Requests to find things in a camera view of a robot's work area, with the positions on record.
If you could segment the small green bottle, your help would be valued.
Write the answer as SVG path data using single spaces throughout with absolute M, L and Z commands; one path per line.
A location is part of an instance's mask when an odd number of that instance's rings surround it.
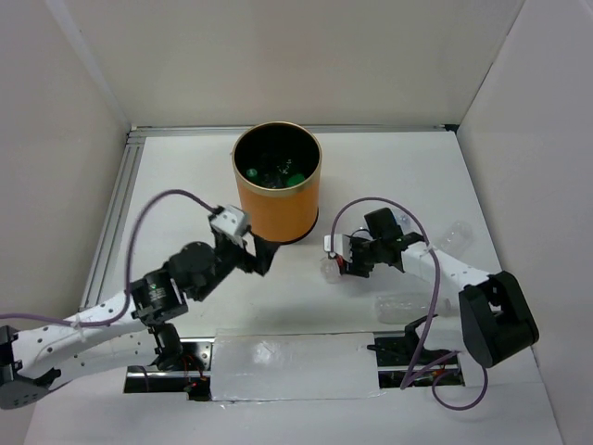
M 294 187 L 303 183 L 306 180 L 306 177 L 302 173 L 294 173 L 290 176 L 287 176 L 284 181 L 284 186 L 286 188 Z

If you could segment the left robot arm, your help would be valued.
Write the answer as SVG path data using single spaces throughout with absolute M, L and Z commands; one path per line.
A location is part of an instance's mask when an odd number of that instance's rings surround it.
M 1 407 L 34 404 L 85 375 L 117 367 L 168 371 L 184 351 L 172 319 L 203 301 L 232 271 L 265 275 L 278 243 L 256 235 L 255 250 L 216 234 L 215 244 L 193 242 L 114 297 L 58 323 L 19 331 L 1 329 Z

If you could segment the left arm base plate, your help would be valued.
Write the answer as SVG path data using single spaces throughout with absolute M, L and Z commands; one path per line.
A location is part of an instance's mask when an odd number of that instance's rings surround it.
M 182 338 L 182 357 L 167 370 L 129 366 L 124 394 L 183 394 L 190 401 L 211 401 L 210 374 L 214 337 Z

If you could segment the red label clear bottle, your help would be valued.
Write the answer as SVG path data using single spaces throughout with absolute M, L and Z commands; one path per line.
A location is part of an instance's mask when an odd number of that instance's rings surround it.
M 321 274 L 323 279 L 329 284 L 337 284 L 342 278 L 336 264 L 337 259 L 343 259 L 343 257 L 334 253 L 328 253 L 327 256 L 321 260 Z

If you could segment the clear bottle blue-white cap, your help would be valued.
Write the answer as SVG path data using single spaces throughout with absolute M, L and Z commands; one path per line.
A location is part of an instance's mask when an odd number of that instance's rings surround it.
M 292 171 L 293 161 L 284 155 L 269 155 L 261 161 L 261 184 L 269 189 L 283 189 L 287 187 L 289 173 Z

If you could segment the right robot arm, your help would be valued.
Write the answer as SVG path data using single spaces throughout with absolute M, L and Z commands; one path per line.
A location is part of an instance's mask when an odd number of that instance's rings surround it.
M 476 269 L 430 246 L 423 235 L 406 234 L 388 208 L 366 214 L 365 222 L 367 238 L 332 230 L 324 237 L 323 248 L 342 275 L 368 278 L 375 266 L 383 264 L 433 283 L 426 314 L 408 326 L 412 335 L 406 338 L 404 351 L 409 360 L 424 363 L 435 355 L 436 342 L 428 332 L 437 316 L 442 285 L 457 294 L 461 349 L 479 365 L 492 368 L 538 342 L 536 320 L 512 273 Z

